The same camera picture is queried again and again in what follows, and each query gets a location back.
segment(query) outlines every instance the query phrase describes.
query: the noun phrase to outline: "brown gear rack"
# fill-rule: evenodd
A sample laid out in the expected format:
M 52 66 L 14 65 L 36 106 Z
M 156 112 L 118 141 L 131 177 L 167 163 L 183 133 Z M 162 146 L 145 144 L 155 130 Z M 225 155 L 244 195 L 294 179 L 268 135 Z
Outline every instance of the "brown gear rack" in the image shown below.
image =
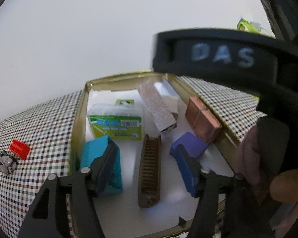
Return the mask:
M 140 207 L 151 207 L 160 200 L 160 172 L 161 172 L 161 135 L 149 137 L 145 135 L 142 146 L 138 204 Z

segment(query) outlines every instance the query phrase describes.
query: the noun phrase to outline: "green package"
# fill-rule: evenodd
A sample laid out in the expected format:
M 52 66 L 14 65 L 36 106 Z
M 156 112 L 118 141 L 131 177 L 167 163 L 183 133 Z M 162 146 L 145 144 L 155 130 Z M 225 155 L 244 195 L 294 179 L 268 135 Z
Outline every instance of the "green package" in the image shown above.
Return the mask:
M 134 105 L 97 104 L 87 115 L 96 138 L 108 135 L 112 139 L 141 140 L 142 111 Z
M 116 105 L 134 105 L 135 101 L 133 99 L 117 99 Z
M 237 23 L 237 29 L 238 30 L 243 30 L 243 31 L 246 31 L 246 32 L 261 34 L 261 32 L 252 23 L 248 22 L 245 19 L 241 19 Z

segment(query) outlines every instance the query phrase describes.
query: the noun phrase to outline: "open tin box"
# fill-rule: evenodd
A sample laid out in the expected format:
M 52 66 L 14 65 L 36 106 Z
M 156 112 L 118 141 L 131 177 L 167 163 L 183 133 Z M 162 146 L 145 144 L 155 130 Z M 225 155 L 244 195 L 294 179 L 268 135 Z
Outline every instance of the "open tin box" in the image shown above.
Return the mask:
M 182 80 L 180 80 L 176 76 L 169 75 L 169 74 L 158 74 L 153 71 L 142 71 L 142 72 L 119 74 L 119 75 L 113 75 L 113 76 L 108 76 L 108 77 L 88 81 L 85 84 L 83 95 L 74 121 L 72 141 L 71 141 L 72 152 L 71 152 L 71 160 L 70 160 L 71 165 L 69 169 L 70 174 L 75 172 L 79 168 L 82 149 L 85 143 L 86 111 L 87 111 L 89 91 L 90 90 L 97 90 L 97 91 L 133 90 L 137 88 L 138 84 L 146 81 L 147 79 L 151 79 L 154 82 L 161 82 L 161 83 L 167 81 L 186 105 L 188 105 L 189 99 L 191 96 L 197 96 L 200 98 L 200 96 L 196 94 L 196 92 L 194 92 L 190 86 L 185 84 Z M 219 133 L 218 137 L 215 139 L 214 145 L 223 155 L 227 163 L 231 165 L 232 155 L 236 147 L 238 146 L 239 141 L 237 140 L 235 135 L 226 127 L 226 124 L 224 122 L 221 122 L 221 124 L 223 128 Z M 225 201 L 221 201 L 218 204 L 218 212 L 221 212 L 224 209 L 224 204 L 225 204 Z M 72 217 L 73 217 L 74 229 L 75 229 L 75 216 L 72 216 Z M 191 226 L 191 223 L 192 223 L 192 219 L 186 222 L 184 221 L 182 223 L 179 223 L 178 225 L 175 225 L 174 227 L 171 227 L 171 228 L 167 228 L 163 231 L 155 232 L 153 234 L 148 233 L 148 235 L 144 235 L 141 237 L 152 237 L 152 238 L 173 237 L 189 229 L 189 227 Z

